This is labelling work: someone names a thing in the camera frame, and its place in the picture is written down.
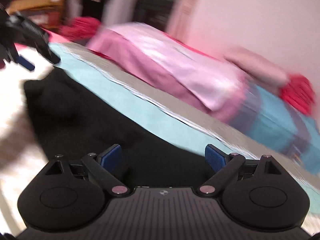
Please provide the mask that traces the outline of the peach bolster pillow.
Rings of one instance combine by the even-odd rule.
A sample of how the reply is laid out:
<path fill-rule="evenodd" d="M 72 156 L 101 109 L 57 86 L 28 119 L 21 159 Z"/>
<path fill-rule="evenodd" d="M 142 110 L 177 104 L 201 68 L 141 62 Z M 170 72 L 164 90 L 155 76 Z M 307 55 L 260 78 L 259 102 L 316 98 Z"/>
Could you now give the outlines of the peach bolster pillow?
<path fill-rule="evenodd" d="M 289 83 L 289 75 L 278 65 L 243 47 L 234 47 L 224 52 L 223 58 L 236 65 L 264 89 L 278 94 Z"/>

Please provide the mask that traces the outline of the red knitted blanket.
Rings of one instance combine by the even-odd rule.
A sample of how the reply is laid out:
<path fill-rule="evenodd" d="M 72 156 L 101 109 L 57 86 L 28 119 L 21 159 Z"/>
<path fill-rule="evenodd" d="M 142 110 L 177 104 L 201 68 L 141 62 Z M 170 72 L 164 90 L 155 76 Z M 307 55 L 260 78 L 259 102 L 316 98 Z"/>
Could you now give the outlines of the red knitted blanket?
<path fill-rule="evenodd" d="M 315 93 L 305 76 L 290 75 L 288 83 L 279 90 L 279 97 L 300 113 L 311 116 L 315 104 Z"/>

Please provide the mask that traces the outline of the red bed sheet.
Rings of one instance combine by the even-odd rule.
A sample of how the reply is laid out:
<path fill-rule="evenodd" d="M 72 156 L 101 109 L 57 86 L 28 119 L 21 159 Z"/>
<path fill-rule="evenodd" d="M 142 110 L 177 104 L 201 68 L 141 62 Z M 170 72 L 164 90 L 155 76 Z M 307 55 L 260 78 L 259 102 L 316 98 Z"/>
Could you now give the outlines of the red bed sheet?
<path fill-rule="evenodd" d="M 71 23 L 69 25 L 60 26 L 58 29 L 58 33 L 54 33 L 42 27 L 41 28 L 49 33 L 49 41 L 62 39 L 73 42 L 92 38 L 96 34 L 100 26 L 101 22 L 96 18 L 77 17 L 71 20 Z"/>

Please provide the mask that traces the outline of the black pants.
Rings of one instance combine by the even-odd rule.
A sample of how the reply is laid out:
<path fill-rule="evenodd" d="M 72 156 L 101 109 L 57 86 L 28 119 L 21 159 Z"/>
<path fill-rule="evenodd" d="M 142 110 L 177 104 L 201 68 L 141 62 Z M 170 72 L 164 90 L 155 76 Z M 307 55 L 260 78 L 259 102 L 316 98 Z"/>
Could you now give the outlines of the black pants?
<path fill-rule="evenodd" d="M 129 188 L 194 187 L 214 171 L 204 157 L 178 148 L 122 115 L 60 68 L 23 85 L 36 139 L 48 159 L 78 160 L 118 144 L 113 175 Z"/>

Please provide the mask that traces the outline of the blue grey striped pillow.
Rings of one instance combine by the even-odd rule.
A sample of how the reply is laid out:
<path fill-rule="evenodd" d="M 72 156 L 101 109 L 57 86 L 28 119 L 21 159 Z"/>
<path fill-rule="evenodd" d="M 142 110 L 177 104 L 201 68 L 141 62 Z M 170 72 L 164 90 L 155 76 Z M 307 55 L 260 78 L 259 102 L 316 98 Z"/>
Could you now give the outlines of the blue grey striped pillow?
<path fill-rule="evenodd" d="M 230 126 L 319 175 L 319 130 L 315 120 L 253 82 Z"/>

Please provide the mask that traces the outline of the patterned quilt bedspread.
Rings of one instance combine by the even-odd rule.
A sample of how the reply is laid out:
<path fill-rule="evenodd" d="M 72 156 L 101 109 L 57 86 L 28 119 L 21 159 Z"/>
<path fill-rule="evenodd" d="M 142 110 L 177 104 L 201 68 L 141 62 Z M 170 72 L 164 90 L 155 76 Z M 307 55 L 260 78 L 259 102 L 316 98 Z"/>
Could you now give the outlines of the patterned quilt bedspread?
<path fill-rule="evenodd" d="M 54 66 L 33 49 L 1 70 L 1 167 L 4 192 L 22 230 L 1 239 L 319 239 L 306 230 L 319 194 L 269 152 L 249 159 L 241 150 L 113 78 L 68 48 L 54 44 Z M 137 186 L 124 197 L 103 191 L 81 162 L 48 159 L 36 139 L 23 85 L 60 68 L 103 102 L 166 142 L 200 155 L 212 144 L 246 161 L 236 182 L 215 197 L 194 187 Z"/>

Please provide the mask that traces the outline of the wooden furniture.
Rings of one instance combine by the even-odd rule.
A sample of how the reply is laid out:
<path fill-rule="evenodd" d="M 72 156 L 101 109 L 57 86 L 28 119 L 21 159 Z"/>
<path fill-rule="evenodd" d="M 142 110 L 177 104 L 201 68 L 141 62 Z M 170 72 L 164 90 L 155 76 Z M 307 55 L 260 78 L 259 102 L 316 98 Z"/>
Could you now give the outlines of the wooden furniture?
<path fill-rule="evenodd" d="M 6 12 L 20 12 L 40 27 L 56 31 L 63 22 L 66 0 L 13 0 Z"/>

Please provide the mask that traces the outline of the pink floral pillow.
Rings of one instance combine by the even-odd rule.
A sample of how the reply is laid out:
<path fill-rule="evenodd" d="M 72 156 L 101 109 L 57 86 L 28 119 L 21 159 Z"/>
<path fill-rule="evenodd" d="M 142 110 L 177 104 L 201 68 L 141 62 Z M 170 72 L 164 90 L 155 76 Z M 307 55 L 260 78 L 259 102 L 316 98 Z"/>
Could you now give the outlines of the pink floral pillow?
<path fill-rule="evenodd" d="M 87 48 L 152 87 L 232 126 L 250 116 L 249 84 L 235 65 L 189 49 L 144 23 L 101 28 Z"/>

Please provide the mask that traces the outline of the pink curtain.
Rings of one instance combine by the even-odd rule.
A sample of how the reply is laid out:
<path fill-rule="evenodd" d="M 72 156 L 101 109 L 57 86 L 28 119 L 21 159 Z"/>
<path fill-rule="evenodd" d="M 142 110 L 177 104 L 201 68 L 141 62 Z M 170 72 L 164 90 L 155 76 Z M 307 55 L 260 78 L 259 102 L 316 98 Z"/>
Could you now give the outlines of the pink curtain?
<path fill-rule="evenodd" d="M 180 42 L 187 38 L 191 15 L 197 0 L 175 0 L 165 32 Z"/>

